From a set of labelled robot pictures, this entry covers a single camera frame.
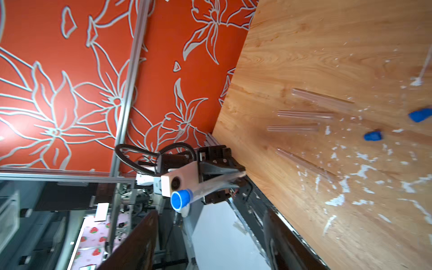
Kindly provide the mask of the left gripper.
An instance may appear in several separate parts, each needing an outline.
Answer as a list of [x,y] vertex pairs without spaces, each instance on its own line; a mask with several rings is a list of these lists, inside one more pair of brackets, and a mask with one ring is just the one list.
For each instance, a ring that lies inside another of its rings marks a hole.
[[[232,151],[225,145],[206,146],[197,150],[200,179],[206,182],[215,177],[237,172],[246,172],[245,167],[232,157]],[[246,176],[234,180],[233,187],[215,191],[203,198],[204,204],[216,204],[246,191]]]

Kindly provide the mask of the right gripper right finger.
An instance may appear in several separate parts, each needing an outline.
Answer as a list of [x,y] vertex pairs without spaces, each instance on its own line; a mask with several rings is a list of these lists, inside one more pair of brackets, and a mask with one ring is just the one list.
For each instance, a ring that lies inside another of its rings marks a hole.
[[263,218],[265,250],[273,270],[327,270],[328,267],[313,254],[283,223],[268,210]]

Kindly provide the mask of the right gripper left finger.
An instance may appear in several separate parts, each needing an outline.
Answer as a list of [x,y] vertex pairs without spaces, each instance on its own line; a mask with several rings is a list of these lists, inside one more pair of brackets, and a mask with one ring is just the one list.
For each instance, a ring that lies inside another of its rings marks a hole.
[[100,270],[151,270],[153,269],[158,212],[152,210],[134,228],[125,241],[104,261]]

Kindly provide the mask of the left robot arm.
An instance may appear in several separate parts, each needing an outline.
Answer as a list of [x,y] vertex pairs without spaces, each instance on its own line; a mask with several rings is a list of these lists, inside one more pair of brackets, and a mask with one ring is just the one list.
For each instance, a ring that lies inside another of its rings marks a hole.
[[246,180],[246,169],[233,157],[225,145],[193,148],[177,142],[152,152],[135,145],[119,144],[117,158],[133,169],[137,176],[154,180],[154,188],[169,198],[172,209],[187,216],[191,204],[201,200],[217,204],[245,190],[251,184]]

